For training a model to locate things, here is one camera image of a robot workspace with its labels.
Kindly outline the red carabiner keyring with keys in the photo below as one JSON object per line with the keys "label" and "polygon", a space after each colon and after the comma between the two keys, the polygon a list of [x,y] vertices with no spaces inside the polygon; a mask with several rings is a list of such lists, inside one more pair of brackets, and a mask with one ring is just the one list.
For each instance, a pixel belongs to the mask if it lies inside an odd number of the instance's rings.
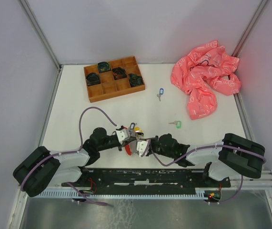
{"label": "red carabiner keyring with keys", "polygon": [[137,123],[132,122],[127,128],[130,134],[130,142],[124,147],[127,155],[137,153],[137,141],[144,136],[144,132],[137,126]]}

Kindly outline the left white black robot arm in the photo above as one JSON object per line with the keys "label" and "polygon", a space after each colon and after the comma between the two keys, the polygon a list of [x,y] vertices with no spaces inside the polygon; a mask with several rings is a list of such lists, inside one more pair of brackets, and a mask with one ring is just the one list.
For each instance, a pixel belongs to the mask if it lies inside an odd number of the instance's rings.
{"label": "left white black robot arm", "polygon": [[80,149],[50,151],[39,146],[16,167],[13,177],[29,197],[37,196],[48,186],[66,182],[84,186],[88,183],[89,175],[83,169],[100,158],[100,151],[115,147],[122,150],[135,140],[131,131],[123,126],[111,135],[107,135],[106,129],[98,127]]}

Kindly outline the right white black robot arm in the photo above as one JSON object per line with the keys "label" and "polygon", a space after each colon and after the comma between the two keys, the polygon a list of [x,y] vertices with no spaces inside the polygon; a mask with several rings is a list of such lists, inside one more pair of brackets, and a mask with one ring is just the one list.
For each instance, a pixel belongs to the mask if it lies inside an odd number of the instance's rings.
{"label": "right white black robot arm", "polygon": [[139,157],[153,155],[155,158],[171,158],[172,162],[167,164],[159,162],[164,167],[173,164],[181,167],[206,165],[208,171],[202,174],[202,182],[209,187],[237,174],[260,178],[266,163],[265,148],[262,145],[232,133],[225,134],[220,141],[201,146],[185,145],[171,134],[165,134],[140,139],[136,148]]}

